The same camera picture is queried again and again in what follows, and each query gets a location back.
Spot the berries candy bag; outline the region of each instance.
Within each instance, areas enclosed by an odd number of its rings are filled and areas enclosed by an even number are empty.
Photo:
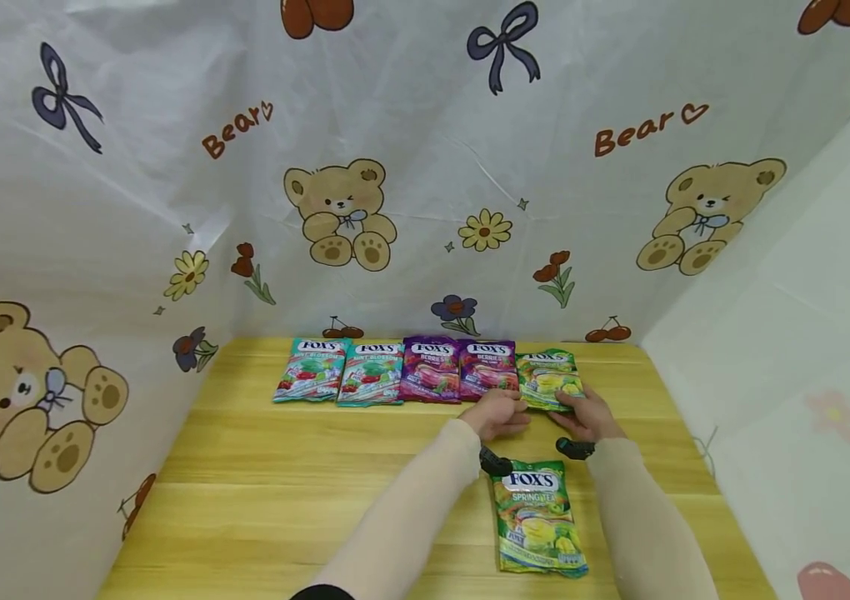
[[[515,374],[515,342],[475,342],[458,340],[462,344],[462,381],[458,397],[477,402],[490,389],[518,390]]]
[[[445,336],[405,338],[398,396],[423,403],[458,404],[458,342]]]
[[[401,404],[403,343],[355,343],[348,349],[338,406]]]
[[[518,354],[518,389],[528,408],[556,412],[571,409],[555,399],[555,392],[570,396],[582,396],[582,379],[578,378],[575,355],[561,348],[552,347],[545,352]]]
[[[512,474],[492,476],[491,482],[499,570],[571,578],[588,573],[562,461],[512,461]]]
[[[351,340],[295,338],[292,355],[288,356],[288,365],[278,381],[278,390],[275,390],[272,401],[311,400],[320,403],[334,400],[342,380],[345,353],[350,346]]]

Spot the forearm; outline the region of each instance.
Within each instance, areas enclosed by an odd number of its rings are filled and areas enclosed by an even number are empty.
[[[622,600],[718,600],[695,535],[648,474],[638,446],[608,438],[587,465]]]
[[[445,517],[478,478],[480,448],[468,424],[457,418],[447,422],[364,513],[313,583],[337,586],[355,600],[405,598]]]

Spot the teddy bear print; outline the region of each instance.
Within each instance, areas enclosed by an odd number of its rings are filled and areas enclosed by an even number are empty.
[[[28,475],[32,490],[52,493],[85,466],[98,426],[121,414],[128,382],[90,347],[54,352],[30,317],[26,306],[0,302],[0,479]],[[48,414],[73,401],[67,385],[82,391],[84,418],[51,429]]]
[[[785,163],[765,158],[685,170],[667,186],[669,208],[636,260],[645,271],[678,264],[694,276],[705,270],[742,229],[742,220],[785,175]]]
[[[341,267],[355,258],[368,271],[388,266],[398,232],[392,220],[379,213],[385,202],[382,182],[385,167],[368,158],[347,167],[285,172],[285,194],[302,217],[312,260]]]

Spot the bear paw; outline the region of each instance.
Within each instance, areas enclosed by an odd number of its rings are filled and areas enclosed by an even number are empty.
[[[69,485],[92,453],[95,432],[84,421],[70,422],[54,432],[38,450],[28,482],[39,493],[58,492]]]
[[[312,244],[311,254],[320,265],[341,267],[352,259],[352,243],[347,237],[330,235]]]
[[[108,367],[95,367],[85,379],[82,412],[90,423],[108,425],[128,402],[128,382]]]
[[[48,413],[29,408],[11,419],[0,434],[0,479],[28,473],[35,455],[48,438]]]
[[[671,267],[685,252],[685,242],[678,235],[663,235],[648,242],[638,253],[639,269],[657,271]]]
[[[392,249],[380,233],[359,233],[355,237],[355,258],[363,269],[381,271],[392,260]]]
[[[712,260],[726,247],[725,242],[701,242],[689,248],[682,257],[682,263],[678,264],[678,270],[687,276],[699,274],[705,267],[712,264]]]

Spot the bow print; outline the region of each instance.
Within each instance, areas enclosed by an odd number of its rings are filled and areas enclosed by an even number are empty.
[[[65,63],[52,46],[46,42],[42,42],[39,55],[42,58],[42,66],[45,68],[45,74],[48,75],[48,81],[52,82],[55,90],[52,91],[41,86],[37,86],[32,90],[32,105],[35,107],[35,113],[38,113],[38,116],[48,125],[51,125],[57,130],[64,131],[65,125],[68,122],[65,116],[67,110],[67,113],[72,115],[72,120],[75,121],[75,126],[78,128],[78,132],[82,134],[82,139],[85,140],[85,143],[88,144],[92,151],[101,154],[102,144],[99,144],[98,140],[92,137],[92,134],[85,128],[82,118],[78,116],[78,112],[72,106],[72,103],[76,103],[79,107],[88,110],[101,121],[104,121],[104,117],[98,112],[98,109],[91,100],[84,96],[68,93],[68,77],[65,74]],[[48,96],[54,98],[51,108],[45,106],[45,99]]]
[[[368,213],[362,209],[356,210],[345,217],[338,217],[338,225],[345,226],[350,229],[355,228],[355,222],[363,221],[368,216]]]
[[[723,228],[730,222],[731,219],[728,218],[728,215],[712,215],[707,217],[696,213],[695,222],[693,222],[692,225],[695,226],[695,233],[698,235],[704,235],[705,228]]]
[[[515,21],[524,18],[518,25]],[[541,71],[538,69],[538,61],[528,50],[524,50],[515,46],[525,33],[531,32],[535,25],[538,25],[538,7],[534,2],[521,2],[518,6],[509,12],[505,20],[502,20],[502,30],[495,36],[495,33],[488,27],[475,27],[468,36],[468,56],[473,61],[483,61],[488,58],[491,52],[495,51],[495,58],[492,59],[491,68],[488,70],[488,88],[493,95],[498,95],[500,91],[505,91],[502,88],[502,64],[505,63],[505,48],[512,53],[512,56],[518,58],[521,64],[525,65],[525,70],[528,73],[528,82],[531,83],[537,78],[542,78]],[[488,36],[491,42],[480,43],[479,39],[482,36]]]
[[[52,411],[52,406],[65,408],[65,403],[70,403],[70,397],[64,397],[65,372],[61,368],[49,368],[45,372],[45,396],[38,402],[39,408],[46,413]]]

